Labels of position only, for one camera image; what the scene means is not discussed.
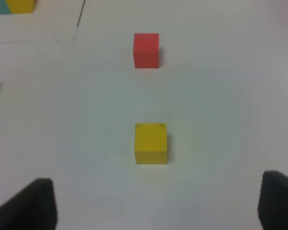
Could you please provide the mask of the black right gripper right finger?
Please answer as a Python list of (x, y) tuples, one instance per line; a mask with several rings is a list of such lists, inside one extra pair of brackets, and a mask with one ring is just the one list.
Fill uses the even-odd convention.
[(288, 176), (263, 173), (257, 213), (264, 230), (288, 230)]

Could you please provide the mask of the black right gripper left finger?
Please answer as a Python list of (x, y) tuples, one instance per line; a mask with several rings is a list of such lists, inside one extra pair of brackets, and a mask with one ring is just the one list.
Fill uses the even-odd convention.
[(38, 178), (0, 206), (0, 230), (54, 230), (58, 222), (54, 184)]

